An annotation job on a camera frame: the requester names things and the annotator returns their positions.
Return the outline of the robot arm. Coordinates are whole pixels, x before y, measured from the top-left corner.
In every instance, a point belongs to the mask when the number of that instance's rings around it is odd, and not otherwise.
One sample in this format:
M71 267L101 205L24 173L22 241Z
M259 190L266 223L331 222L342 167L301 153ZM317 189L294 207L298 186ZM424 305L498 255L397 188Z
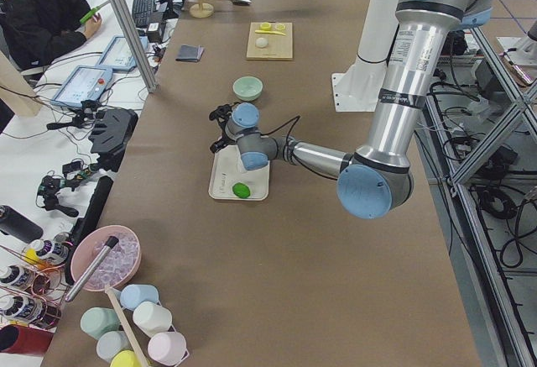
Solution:
M337 179L337 196L352 215L380 218L411 195L413 179L406 156L417 119L425 105L437 61L449 32L486 23L491 0L399 0L399 22L387 73L378 93L366 144L344 153L298 141L271 138L258 129L259 112L251 103L220 106L210 118L222 136L216 153L235 145L245 170L281 159Z

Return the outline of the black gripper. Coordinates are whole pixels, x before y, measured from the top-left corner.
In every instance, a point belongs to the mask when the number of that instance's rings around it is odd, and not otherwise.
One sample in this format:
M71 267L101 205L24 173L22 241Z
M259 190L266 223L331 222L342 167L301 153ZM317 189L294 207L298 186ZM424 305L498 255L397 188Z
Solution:
M227 122L232 117L232 110L235 106L233 104L223 104L218 106L215 110L210 112L209 120L216 121L222 134L221 137L211 144L210 151L212 153L217 153L222 149L225 149L228 145L235 145L236 140L232 138L232 135L226 131Z

